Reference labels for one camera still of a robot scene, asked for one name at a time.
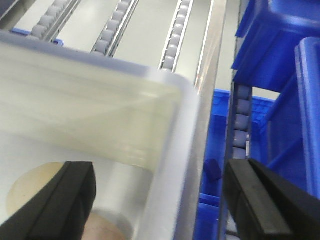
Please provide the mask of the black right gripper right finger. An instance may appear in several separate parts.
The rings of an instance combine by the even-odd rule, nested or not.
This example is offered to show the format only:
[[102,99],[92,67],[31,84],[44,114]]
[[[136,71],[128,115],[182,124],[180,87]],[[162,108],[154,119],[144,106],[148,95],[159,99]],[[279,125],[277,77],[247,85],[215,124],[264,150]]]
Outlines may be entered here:
[[320,201],[254,159],[230,159],[223,195],[241,240],[318,240]]

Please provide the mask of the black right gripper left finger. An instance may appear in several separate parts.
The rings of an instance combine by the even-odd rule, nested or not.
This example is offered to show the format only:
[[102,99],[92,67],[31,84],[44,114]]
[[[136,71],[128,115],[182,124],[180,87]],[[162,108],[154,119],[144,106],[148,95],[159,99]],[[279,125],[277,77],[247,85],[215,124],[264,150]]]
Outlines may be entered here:
[[2,240],[80,240],[96,198],[92,162],[67,161],[0,226]]

